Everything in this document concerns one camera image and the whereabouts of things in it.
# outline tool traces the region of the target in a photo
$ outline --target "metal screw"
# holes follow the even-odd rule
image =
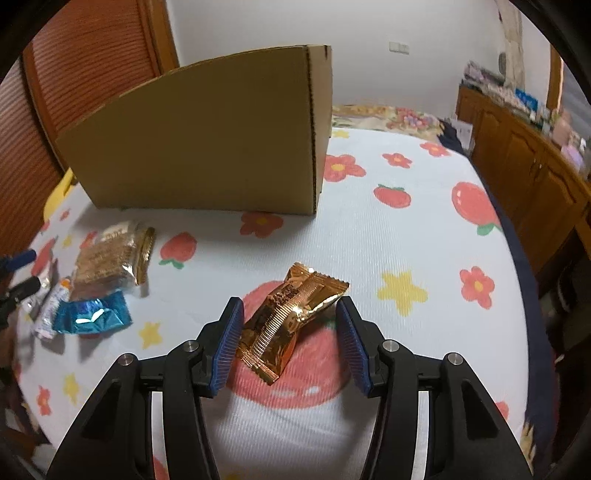
[[[452,365],[461,365],[464,362],[463,357],[459,353],[450,353],[447,359]]]
[[[124,353],[117,359],[119,365],[127,367],[131,362],[134,361],[134,356],[131,353]]]
[[[185,352],[194,352],[199,348],[199,343],[197,340],[187,340],[183,343],[183,350]]]
[[[400,344],[396,340],[384,340],[382,347],[387,352],[396,352],[400,348]]]

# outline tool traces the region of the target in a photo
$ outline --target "blue foil wrapper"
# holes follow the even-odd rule
[[[85,335],[131,324],[131,316],[120,290],[101,299],[64,301],[57,309],[53,329],[58,333]]]

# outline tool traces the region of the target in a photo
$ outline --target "clear plastic bag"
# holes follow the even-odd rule
[[[152,227],[138,222],[105,229],[94,245],[80,250],[70,299],[101,298],[120,288],[144,284],[154,237]]]
[[[43,305],[43,301],[45,300],[47,294],[51,290],[51,286],[57,280],[56,262],[57,260],[53,261],[52,258],[49,259],[46,267],[39,275],[39,282],[41,283],[41,287],[39,288],[37,293],[31,295],[29,298],[21,302],[19,314],[29,315],[31,320],[35,320],[35,318],[37,318],[37,315],[39,314],[39,311],[41,309],[41,305]]]

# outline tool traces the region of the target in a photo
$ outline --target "floral bedsheet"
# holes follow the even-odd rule
[[[393,132],[436,143],[443,133],[430,113],[386,105],[333,105],[332,126]]]

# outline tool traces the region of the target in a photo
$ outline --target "yellow cushion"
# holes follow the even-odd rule
[[[68,196],[73,188],[74,174],[71,168],[68,168],[66,174],[62,180],[57,184],[57,187],[53,189],[51,195],[45,202],[45,208],[43,209],[43,220],[48,221],[49,217],[52,216],[53,212],[61,205],[64,199]]]

